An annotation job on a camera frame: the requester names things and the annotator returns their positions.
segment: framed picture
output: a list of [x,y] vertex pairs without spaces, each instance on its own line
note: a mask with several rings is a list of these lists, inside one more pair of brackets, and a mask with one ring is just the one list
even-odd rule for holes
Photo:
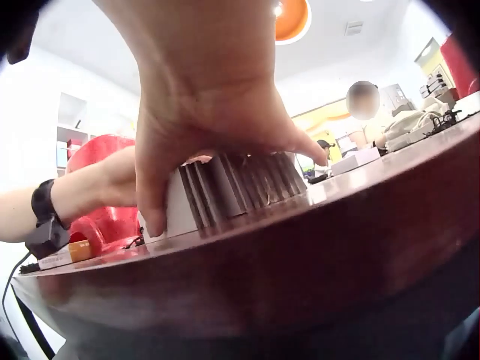
[[452,82],[450,81],[450,78],[448,77],[448,75],[445,73],[445,70],[443,69],[441,64],[438,64],[435,67],[435,69],[433,69],[432,76],[435,76],[437,74],[440,74],[442,76],[443,80],[445,81],[445,84],[447,84],[447,87],[449,89],[453,88]]

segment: table surface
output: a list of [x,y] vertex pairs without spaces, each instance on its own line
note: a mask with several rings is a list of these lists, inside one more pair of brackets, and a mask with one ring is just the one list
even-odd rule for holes
[[478,231],[479,128],[476,115],[262,211],[14,288],[54,329],[52,309],[181,336],[331,320],[418,282]]

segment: ceiling vent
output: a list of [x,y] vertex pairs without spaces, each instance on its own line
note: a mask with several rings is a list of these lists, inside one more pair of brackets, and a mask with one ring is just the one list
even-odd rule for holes
[[363,21],[352,21],[350,23],[347,23],[345,36],[360,34],[362,27],[363,27]]

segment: cap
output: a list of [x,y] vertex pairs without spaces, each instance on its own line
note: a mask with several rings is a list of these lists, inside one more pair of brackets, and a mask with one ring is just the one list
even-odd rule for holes
[[322,149],[325,149],[326,147],[334,147],[335,144],[329,144],[325,140],[317,140],[317,143],[322,147]]

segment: orange pendant lamp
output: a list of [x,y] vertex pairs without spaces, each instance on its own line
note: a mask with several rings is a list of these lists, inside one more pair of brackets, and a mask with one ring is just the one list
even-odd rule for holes
[[300,40],[312,23],[312,10],[307,0],[280,0],[274,8],[275,40],[286,45]]

